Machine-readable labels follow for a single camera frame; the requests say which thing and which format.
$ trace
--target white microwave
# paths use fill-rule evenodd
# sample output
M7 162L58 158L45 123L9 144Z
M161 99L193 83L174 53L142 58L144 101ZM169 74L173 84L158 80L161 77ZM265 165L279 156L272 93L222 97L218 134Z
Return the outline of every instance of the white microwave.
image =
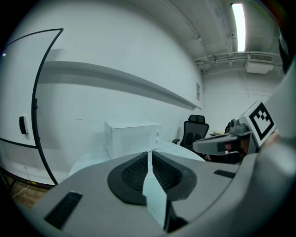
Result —
M131 123L105 121L106 148L111 159L159 147L161 125L157 123Z

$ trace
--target ceiling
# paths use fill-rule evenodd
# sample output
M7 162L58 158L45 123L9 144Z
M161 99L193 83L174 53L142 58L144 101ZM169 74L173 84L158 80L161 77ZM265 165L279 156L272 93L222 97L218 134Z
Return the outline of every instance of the ceiling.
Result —
M231 3L242 3L246 21L246 51L273 53L279 69L279 31L276 22L254 0L122 0L140 8L167 27L188 51L202 72L216 66L243 66L237 51Z

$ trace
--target desk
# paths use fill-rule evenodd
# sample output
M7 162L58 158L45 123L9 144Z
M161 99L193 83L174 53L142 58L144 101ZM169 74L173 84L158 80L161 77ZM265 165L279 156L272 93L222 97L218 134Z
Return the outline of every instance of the desk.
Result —
M204 159L202 159L200 156L198 156L194 152L171 142L161 141L159 148L155 149L154 151L166 152L172 155L182 156L187 159L204 161ZM78 170L81 170L85 167L106 162L109 160L111 160L111 158L105 146L99 147L97 150L93 150L85 153L81 157L81 159L79 159L74 164L74 166L70 170L68 177L70 177L71 175L76 173Z

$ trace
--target ceiling light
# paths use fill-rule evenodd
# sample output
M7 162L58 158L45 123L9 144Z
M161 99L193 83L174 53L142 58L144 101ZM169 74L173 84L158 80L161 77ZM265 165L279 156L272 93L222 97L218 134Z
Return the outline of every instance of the ceiling light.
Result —
M246 23L244 8L241 3L232 4L234 12L236 32L237 32L237 51L244 52L246 46Z

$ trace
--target black arc frame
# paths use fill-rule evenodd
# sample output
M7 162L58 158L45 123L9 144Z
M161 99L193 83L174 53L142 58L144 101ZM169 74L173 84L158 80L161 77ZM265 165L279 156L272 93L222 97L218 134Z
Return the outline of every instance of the black arc frame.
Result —
M18 39L10 42L8 45L5 46L5 48L6 48L9 45L13 44L14 42L16 42L16 41L18 41L18 40L20 40L22 38L25 38L27 36L30 36L30 35L34 35L34 34L38 34L38 33L42 33L42 32L48 32L48 31L58 31L57 35L55 36L55 38L53 39L53 41L51 42L51 44L49 45L48 49L46 50L46 52L45 52L45 54L43 56L43 59L42 59L40 65L39 65L39 68L38 68L38 71L37 71L37 75L36 75L36 78L35 78L35 82L34 82L34 88L33 88L33 93L32 93L32 104L31 104L31 119L32 119L33 135L34 135L34 140L35 140L35 145L36 146L31 146L31 145L26 145L26 144L21 144L21 143L15 143L15 142L8 141L8 140L5 140L5 139L0 138L0 140L2 140L2 141L8 142L8 143L12 143L14 145L25 146L25 147L29 147L29 148L38 149L38 152L39 152L39 155L41 157L42 163L45 166L45 169L46 169L47 173L49 174L51 180L53 181L53 183L55 185L57 185L58 182L56 181L54 175L52 174L52 172L51 172L51 170L50 170L50 168L48 166L48 163L46 161L46 158L44 156L44 153L43 153L43 150L42 150L42 146L41 146L41 143L40 143L40 136L39 136L38 126L37 126L37 108L38 108L38 106L37 106L37 98L35 96L36 96L37 83L38 83L38 79L39 79L39 76L40 76L40 72L41 72L42 66L43 66L43 64L45 62L45 59L46 59L46 57L47 57L47 55L48 55L51 47L55 43L56 39L63 32L63 30L64 30L63 28L58 28L58 29L50 29L50 30L44 30L44 31L37 31L37 32L31 33L31 34L22 36L21 38L18 38Z

